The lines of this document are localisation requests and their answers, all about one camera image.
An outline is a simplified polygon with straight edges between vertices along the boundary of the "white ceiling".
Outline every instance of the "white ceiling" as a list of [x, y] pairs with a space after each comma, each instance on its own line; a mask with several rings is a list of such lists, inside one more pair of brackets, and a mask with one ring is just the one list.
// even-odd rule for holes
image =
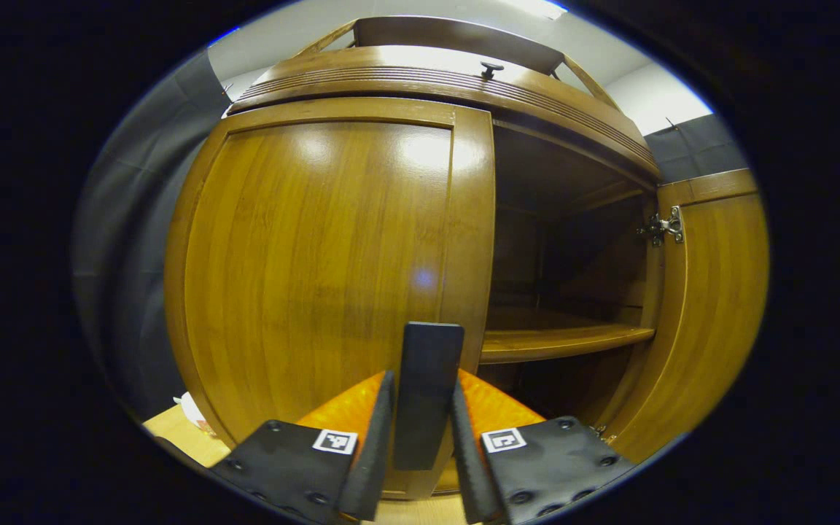
[[[314, 40], [357, 18], [383, 15], [426, 15], [492, 26], [563, 51], [594, 79], [606, 85], [653, 61], [613, 34], [580, 17], [564, 13], [557, 20], [533, 15], [512, 0], [301, 0], [240, 27], [209, 48], [217, 77], [234, 83], [236, 97], [253, 83], [261, 69], [293, 56]], [[330, 47], [344, 47], [337, 41]], [[583, 84], [564, 67], [560, 79], [579, 89]]]

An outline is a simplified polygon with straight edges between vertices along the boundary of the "white wall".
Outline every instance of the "white wall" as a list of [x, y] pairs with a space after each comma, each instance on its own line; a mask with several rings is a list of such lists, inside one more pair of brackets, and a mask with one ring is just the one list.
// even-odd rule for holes
[[[500, 0], [302, 0], [227, 34], [210, 46], [209, 60], [236, 100], [268, 67], [346, 21], [396, 14], [467, 20], [561, 50], [604, 86], [642, 134], [666, 129], [667, 118], [679, 124], [711, 113], [683, 81], [600, 27], [573, 13], [550, 20]], [[329, 49], [348, 43], [340, 39]], [[557, 72], [567, 84], [586, 90], [566, 67]]]
[[710, 115], [712, 110], [682, 80], [651, 63], [604, 86], [641, 134]]
[[[223, 87], [233, 83], [229, 94], [234, 100], [254, 81], [243, 74], [286, 60], [346, 21], [384, 15], [453, 18], [520, 34], [563, 51], [602, 85], [650, 63], [630, 44], [572, 13], [550, 20], [500, 0], [301, 0], [227, 34], [210, 46], [209, 60]], [[340, 39], [329, 49], [346, 44]], [[557, 73], [586, 90], [564, 67]]]

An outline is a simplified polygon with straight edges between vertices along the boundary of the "wooden floor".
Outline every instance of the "wooden floor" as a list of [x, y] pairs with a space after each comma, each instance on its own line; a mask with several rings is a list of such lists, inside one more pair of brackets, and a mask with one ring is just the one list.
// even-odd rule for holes
[[[206, 435], [190, 423], [180, 405], [174, 405], [145, 421], [144, 428], [153, 435], [166, 438], [206, 467], [216, 464], [229, 454], [229, 448], [223, 442]], [[376, 520], [363, 521], [382, 525], [464, 525], [465, 522], [462, 499], [458, 494], [411, 502], [383, 499], [378, 504]]]

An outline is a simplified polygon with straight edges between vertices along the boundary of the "black curtain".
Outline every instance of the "black curtain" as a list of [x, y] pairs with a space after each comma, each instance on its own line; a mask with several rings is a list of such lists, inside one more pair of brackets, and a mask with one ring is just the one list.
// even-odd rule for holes
[[664, 182], [747, 167], [744, 153], [717, 115], [687, 120], [644, 137]]
[[164, 245], [187, 170], [229, 103], [206, 50], [181, 63], [111, 134], [77, 205], [71, 260], [81, 323], [141, 419], [187, 389], [164, 319]]

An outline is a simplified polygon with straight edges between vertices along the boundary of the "closed cabinet door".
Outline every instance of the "closed cabinet door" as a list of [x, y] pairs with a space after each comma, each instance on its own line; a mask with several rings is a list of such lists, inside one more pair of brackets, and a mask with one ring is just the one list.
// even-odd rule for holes
[[[481, 352], [494, 240], [486, 111], [394, 98], [279, 104], [223, 120], [177, 202], [166, 308], [187, 388], [228, 446], [397, 372], [403, 328], [458, 323]], [[386, 495], [429, 495], [389, 468]]]

